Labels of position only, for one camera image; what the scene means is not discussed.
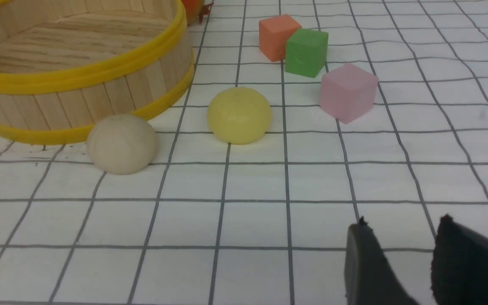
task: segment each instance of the green cube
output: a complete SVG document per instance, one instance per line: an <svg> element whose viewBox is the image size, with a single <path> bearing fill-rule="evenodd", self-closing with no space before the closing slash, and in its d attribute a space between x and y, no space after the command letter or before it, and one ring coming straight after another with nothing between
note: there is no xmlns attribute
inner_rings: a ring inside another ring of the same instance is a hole
<svg viewBox="0 0 488 305"><path fill-rule="evenodd" d="M285 72L315 78L327 62L329 33L298 29L286 44Z"/></svg>

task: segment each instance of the yellow clay ball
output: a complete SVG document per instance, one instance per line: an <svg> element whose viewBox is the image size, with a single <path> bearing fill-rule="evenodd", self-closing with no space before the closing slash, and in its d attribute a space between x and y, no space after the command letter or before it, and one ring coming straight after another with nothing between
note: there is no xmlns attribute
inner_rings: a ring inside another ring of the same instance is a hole
<svg viewBox="0 0 488 305"><path fill-rule="evenodd" d="M252 88L234 87L218 93L208 106L208 126L221 141L248 144L269 130L272 110L264 95Z"/></svg>

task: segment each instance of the pink cube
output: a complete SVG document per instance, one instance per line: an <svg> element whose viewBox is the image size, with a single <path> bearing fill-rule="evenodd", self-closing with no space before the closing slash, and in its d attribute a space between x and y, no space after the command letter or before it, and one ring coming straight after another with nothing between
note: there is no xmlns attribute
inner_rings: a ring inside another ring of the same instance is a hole
<svg viewBox="0 0 488 305"><path fill-rule="evenodd" d="M349 124L374 106L378 77L354 64L323 75L319 105L323 111Z"/></svg>

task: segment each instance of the basket bottom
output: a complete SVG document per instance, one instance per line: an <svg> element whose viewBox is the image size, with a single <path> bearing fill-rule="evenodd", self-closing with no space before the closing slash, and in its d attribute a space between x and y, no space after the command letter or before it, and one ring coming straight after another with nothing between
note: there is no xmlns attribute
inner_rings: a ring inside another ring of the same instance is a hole
<svg viewBox="0 0 488 305"><path fill-rule="evenodd" d="M129 52L170 21L145 12L103 11L42 23L0 43L0 73L76 68Z"/></svg>

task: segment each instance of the beige clay ball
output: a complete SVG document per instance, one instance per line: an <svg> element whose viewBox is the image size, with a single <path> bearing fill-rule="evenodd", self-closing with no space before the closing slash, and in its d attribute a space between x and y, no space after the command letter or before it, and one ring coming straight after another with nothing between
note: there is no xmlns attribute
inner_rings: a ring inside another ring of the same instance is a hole
<svg viewBox="0 0 488 305"><path fill-rule="evenodd" d="M128 175L145 168L158 151L157 135L145 120L132 114L109 116L89 133L87 153L97 168Z"/></svg>

